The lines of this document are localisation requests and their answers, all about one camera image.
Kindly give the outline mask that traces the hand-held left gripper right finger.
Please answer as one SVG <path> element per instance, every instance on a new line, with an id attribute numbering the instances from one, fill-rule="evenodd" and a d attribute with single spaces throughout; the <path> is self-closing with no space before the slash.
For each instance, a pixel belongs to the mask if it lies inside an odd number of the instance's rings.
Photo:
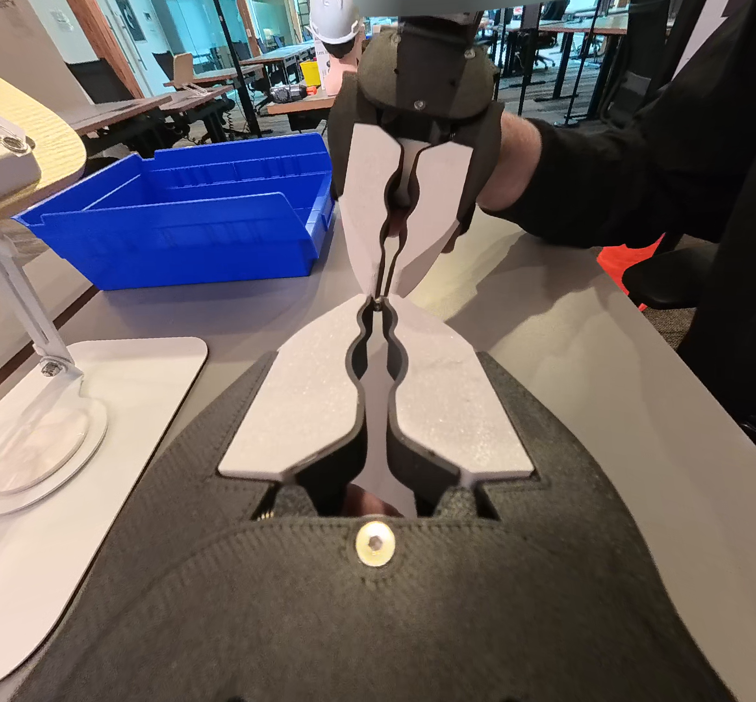
<path id="1" fill-rule="evenodd" d="M 396 294 L 383 298 L 386 367 L 393 382 L 386 460 L 430 515 L 449 490 L 529 479 L 523 441 L 473 346 Z"/>

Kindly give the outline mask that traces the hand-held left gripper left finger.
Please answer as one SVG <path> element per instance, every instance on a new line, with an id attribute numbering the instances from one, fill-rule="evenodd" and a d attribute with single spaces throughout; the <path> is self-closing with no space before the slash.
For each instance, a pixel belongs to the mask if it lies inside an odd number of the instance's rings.
<path id="1" fill-rule="evenodd" d="M 319 512 L 339 512 L 367 457 L 361 376 L 372 303 L 354 295 L 278 348 L 219 463 L 220 475 L 296 484 Z"/>

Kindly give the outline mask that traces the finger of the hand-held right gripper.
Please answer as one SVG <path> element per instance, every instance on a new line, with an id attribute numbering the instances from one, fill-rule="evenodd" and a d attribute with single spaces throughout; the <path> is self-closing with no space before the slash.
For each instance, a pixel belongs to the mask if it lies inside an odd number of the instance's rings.
<path id="1" fill-rule="evenodd" d="M 456 142 L 419 151 L 411 173 L 417 199 L 406 219 L 385 294 L 409 295 L 459 228 L 458 211 L 472 156 L 472 148 Z"/>
<path id="2" fill-rule="evenodd" d="M 404 162 L 404 146 L 388 132 L 374 124 L 354 125 L 340 213 L 348 259 L 368 297 L 385 293 L 384 243 L 391 195 L 401 182 Z"/>

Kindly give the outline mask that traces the person's right forearm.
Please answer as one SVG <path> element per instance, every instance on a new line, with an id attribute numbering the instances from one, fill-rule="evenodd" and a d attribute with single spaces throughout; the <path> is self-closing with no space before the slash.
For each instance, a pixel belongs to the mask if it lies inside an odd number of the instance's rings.
<path id="1" fill-rule="evenodd" d="M 543 141 L 524 194 L 494 215 L 549 243 L 645 247 L 667 232 L 719 234 L 694 158 L 702 83 L 676 77 L 619 131 L 586 134 L 530 120 Z"/>

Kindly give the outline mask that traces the person's right hand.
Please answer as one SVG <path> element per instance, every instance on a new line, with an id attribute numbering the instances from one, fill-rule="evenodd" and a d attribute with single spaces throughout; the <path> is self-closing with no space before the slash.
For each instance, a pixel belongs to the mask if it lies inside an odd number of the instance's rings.
<path id="1" fill-rule="evenodd" d="M 500 150 L 496 166 L 477 197 L 486 214 L 508 210 L 524 194 L 540 162 L 543 141 L 528 119 L 503 111 L 500 118 Z"/>

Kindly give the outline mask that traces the mannequin head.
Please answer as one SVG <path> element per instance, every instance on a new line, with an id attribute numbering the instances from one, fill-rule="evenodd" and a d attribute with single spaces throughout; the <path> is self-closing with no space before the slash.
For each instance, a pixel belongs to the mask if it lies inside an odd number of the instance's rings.
<path id="1" fill-rule="evenodd" d="M 356 73 L 362 55 L 362 34 L 355 35 L 345 43 L 324 43 L 328 69 L 323 78 L 324 91 L 329 97 L 335 97 L 343 85 L 347 73 Z"/>

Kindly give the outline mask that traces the white hard hat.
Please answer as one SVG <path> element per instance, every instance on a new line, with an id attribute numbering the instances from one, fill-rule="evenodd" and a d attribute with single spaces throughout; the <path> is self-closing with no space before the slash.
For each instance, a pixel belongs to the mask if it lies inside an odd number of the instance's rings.
<path id="1" fill-rule="evenodd" d="M 353 41 L 361 29 L 361 18 L 354 0 L 310 0 L 309 28 L 324 45 Z"/>

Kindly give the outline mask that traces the white document stand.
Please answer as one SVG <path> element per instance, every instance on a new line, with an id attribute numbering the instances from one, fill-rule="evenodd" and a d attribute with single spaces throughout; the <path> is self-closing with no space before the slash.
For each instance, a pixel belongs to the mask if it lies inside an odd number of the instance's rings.
<path id="1" fill-rule="evenodd" d="M 2 397 L 1 678 L 78 593 L 208 357 L 198 338 L 67 346 L 2 233 L 2 305 L 38 364 Z"/>

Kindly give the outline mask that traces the orange cloth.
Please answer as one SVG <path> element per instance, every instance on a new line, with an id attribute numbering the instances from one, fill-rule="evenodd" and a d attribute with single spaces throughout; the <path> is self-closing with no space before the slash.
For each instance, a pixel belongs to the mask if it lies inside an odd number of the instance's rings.
<path id="1" fill-rule="evenodd" d="M 622 281 L 624 273 L 631 266 L 651 258 L 664 238 L 665 235 L 662 235 L 655 243 L 640 248 L 626 245 L 604 247 L 598 253 L 597 262 L 619 289 L 629 297 L 630 293 Z"/>

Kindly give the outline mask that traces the blue plastic bin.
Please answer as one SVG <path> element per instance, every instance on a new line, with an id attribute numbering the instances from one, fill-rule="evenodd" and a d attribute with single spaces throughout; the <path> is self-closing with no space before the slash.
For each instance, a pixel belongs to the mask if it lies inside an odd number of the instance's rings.
<path id="1" fill-rule="evenodd" d="M 132 154 L 15 215 L 101 291 L 306 277 L 334 215 L 319 132 Z"/>

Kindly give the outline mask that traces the person's torso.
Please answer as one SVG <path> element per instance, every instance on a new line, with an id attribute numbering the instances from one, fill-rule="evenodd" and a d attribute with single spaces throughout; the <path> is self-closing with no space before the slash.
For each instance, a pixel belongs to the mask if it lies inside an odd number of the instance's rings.
<path id="1" fill-rule="evenodd" d="M 676 76 L 702 83 L 694 165 L 719 232 L 681 357 L 754 441 L 754 0 L 721 15 Z"/>

